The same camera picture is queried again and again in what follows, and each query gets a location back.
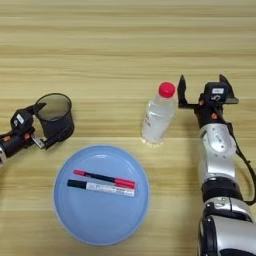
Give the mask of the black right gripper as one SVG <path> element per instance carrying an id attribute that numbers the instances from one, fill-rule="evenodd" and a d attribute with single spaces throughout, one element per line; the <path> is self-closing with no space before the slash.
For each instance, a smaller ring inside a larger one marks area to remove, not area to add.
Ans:
<path id="1" fill-rule="evenodd" d="M 233 88 L 228 79 L 220 74 L 219 80 L 227 85 L 227 100 L 225 102 L 207 102 L 206 96 L 201 93 L 199 102 L 197 104 L 190 104 L 186 100 L 186 81 L 185 77 L 181 76 L 177 93 L 178 93 L 178 107 L 182 109 L 194 109 L 194 113 L 198 120 L 199 128 L 202 128 L 208 124 L 225 124 L 226 121 L 223 118 L 223 105 L 224 104 L 238 104 L 239 100 L 235 96 Z"/>

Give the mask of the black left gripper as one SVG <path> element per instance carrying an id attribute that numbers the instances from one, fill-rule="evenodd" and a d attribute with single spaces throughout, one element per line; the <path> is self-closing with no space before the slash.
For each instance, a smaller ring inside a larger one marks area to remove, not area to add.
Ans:
<path id="1" fill-rule="evenodd" d="M 46 103 L 35 103 L 25 108 L 25 113 L 28 115 L 36 115 Z M 0 135 L 0 159 L 7 159 L 14 156 L 20 150 L 29 148 L 33 144 L 40 149 L 50 148 L 57 142 L 62 142 L 72 135 L 72 128 L 59 125 L 46 125 L 43 128 L 46 140 L 43 142 L 35 135 L 35 129 L 31 128 L 28 131 L 21 132 L 12 130 L 11 132 Z"/>

